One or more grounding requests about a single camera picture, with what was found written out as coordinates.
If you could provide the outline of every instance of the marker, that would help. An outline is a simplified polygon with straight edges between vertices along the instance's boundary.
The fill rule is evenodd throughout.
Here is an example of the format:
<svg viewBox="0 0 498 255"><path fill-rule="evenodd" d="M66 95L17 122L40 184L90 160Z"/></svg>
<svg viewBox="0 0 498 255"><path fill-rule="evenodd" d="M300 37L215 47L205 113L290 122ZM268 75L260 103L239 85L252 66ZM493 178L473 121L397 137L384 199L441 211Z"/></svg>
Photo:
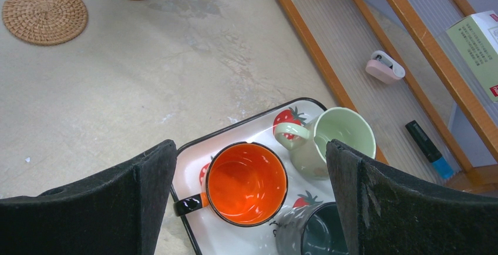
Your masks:
<svg viewBox="0 0 498 255"><path fill-rule="evenodd" d="M448 165L441 152L436 148L434 143L432 143L420 125L413 120L406 124L405 127L427 160L432 164L434 169L438 171L439 175L443 179L448 179L453 176L453 169Z"/></svg>

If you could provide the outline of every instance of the white tray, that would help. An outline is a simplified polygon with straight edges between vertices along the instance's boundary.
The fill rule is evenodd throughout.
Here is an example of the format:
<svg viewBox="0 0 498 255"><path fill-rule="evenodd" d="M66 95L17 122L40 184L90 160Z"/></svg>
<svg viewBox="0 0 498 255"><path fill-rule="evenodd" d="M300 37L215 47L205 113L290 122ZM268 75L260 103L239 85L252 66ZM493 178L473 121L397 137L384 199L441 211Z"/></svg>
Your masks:
<svg viewBox="0 0 498 255"><path fill-rule="evenodd" d="M307 181L296 171L289 153L273 137L273 122L282 111L297 107L305 122L320 115L326 108L309 98L300 98L233 124L182 146L173 178L173 200L201 192L200 177L211 156L235 142L258 142L272 149L284 162L288 175L287 198L282 209L269 222L257 227L236 227L221 220L209 209L201 209L182 217L196 254L276 255L274 229L280 215L295 205L305 204L300 195L310 194L315 201L334 202L330 181Z"/></svg>

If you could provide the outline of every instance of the dark gray mug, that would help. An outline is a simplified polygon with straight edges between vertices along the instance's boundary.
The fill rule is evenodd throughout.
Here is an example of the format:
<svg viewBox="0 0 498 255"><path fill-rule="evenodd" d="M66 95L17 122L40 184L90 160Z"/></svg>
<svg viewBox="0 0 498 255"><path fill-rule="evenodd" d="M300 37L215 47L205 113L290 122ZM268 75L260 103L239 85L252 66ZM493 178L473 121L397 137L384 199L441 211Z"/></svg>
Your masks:
<svg viewBox="0 0 498 255"><path fill-rule="evenodd" d="M293 208L278 221L281 255L349 254L335 202Z"/></svg>

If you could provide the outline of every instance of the orange mug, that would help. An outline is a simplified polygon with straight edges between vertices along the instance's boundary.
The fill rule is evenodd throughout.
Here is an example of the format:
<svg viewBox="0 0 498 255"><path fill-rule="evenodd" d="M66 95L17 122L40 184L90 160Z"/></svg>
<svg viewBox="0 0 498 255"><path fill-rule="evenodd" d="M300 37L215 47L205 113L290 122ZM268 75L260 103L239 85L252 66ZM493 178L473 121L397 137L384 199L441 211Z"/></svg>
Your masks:
<svg viewBox="0 0 498 255"><path fill-rule="evenodd" d="M239 142L216 154L201 186L203 192L175 202L177 216L209 206L230 224L254 227L280 210L288 181L282 160L271 149Z"/></svg>

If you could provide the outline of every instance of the white speck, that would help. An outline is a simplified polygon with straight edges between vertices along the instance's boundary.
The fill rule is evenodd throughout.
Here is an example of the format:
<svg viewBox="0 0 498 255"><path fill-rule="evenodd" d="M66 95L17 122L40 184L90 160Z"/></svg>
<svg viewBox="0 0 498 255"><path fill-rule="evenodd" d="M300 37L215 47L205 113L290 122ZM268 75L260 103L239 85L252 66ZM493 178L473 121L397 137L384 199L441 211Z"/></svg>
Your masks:
<svg viewBox="0 0 498 255"><path fill-rule="evenodd" d="M164 123L164 122L166 122L166 120L167 120L167 119L170 119L170 118L171 118L171 117L173 117L173 116L174 116L174 114L168 114L168 115L166 115L166 117L164 117L164 118L161 120L161 124L162 124L162 123Z"/></svg>
<svg viewBox="0 0 498 255"><path fill-rule="evenodd" d="M238 120L236 118L232 118L232 117L227 117L229 120L230 120L230 123L232 124L235 124L238 122Z"/></svg>

